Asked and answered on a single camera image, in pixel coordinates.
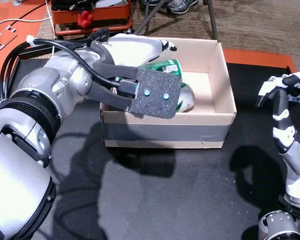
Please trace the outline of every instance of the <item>shoe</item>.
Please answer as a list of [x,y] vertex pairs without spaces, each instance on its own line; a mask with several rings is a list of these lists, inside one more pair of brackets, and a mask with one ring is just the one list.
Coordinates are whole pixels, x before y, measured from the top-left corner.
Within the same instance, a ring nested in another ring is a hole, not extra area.
[[197,2],[198,0],[173,0],[168,4],[168,8],[173,14],[185,14]]
[[[160,2],[160,0],[149,0],[149,6],[150,7],[154,7],[159,2]],[[147,4],[147,0],[141,0],[141,3],[144,4],[144,5],[146,5]]]

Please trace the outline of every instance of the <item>metal rod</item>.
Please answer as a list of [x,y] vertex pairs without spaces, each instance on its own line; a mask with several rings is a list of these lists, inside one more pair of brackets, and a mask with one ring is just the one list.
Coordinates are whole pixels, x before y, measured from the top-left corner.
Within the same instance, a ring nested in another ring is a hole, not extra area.
[[212,28],[212,36],[214,40],[218,40],[218,31],[217,31],[217,23],[216,23],[216,16],[214,11],[214,6],[212,0],[207,0],[209,15],[210,15],[210,22]]
[[152,9],[152,11],[146,16],[143,22],[140,24],[137,30],[135,30],[134,34],[139,35],[142,29],[150,22],[153,16],[159,11],[159,9],[166,3],[166,0],[160,0],[160,2]]
[[146,19],[149,14],[149,6],[150,6],[150,0],[146,0],[144,19]]

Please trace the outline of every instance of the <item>black table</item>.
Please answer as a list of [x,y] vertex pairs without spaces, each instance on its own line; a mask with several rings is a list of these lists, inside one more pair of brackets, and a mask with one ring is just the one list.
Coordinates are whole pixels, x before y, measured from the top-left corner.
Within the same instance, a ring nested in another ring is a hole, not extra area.
[[[43,64],[22,60],[16,78]],[[272,103],[257,109],[256,96],[286,70],[228,70],[237,116],[222,149],[107,149],[99,104],[78,105],[54,142],[58,197],[33,239],[257,239],[258,219],[278,209],[285,166],[272,140]],[[297,113],[300,104],[292,107],[300,129]]]

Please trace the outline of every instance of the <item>cardboard box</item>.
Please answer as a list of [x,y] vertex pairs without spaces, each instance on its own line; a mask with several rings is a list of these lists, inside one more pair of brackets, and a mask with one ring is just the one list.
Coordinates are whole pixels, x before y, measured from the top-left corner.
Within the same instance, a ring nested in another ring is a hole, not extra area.
[[171,119],[141,116],[100,105],[102,135],[107,147],[221,148],[237,110],[221,44],[215,40],[163,38],[176,52],[157,61],[178,59],[182,80],[195,94],[194,108]]

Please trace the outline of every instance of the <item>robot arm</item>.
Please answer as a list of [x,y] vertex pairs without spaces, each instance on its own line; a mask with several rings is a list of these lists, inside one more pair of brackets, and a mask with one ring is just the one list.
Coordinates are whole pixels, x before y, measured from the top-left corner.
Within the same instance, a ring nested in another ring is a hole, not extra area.
[[274,98],[272,134],[279,153],[288,169],[300,176],[300,133],[295,129],[288,109],[288,100],[300,101],[300,72],[282,77],[272,76],[259,91],[257,106]]
[[[172,118],[176,112],[181,79],[136,68],[176,47],[144,36],[108,38],[109,32],[104,31],[76,42],[33,39],[32,45],[51,43],[63,51],[20,82],[9,82],[6,75],[5,87],[1,85],[0,240],[30,239],[49,213],[56,186],[44,168],[51,159],[50,147],[60,125],[77,103],[93,99],[127,112],[161,118]],[[122,56],[128,51],[129,56]],[[3,74],[7,65],[3,65]]]
[[286,193],[280,197],[285,208],[273,211],[259,221],[259,240],[300,239],[300,133],[291,120],[288,101],[300,103],[300,72],[270,77],[259,91],[257,105],[274,98],[272,134],[287,166]]

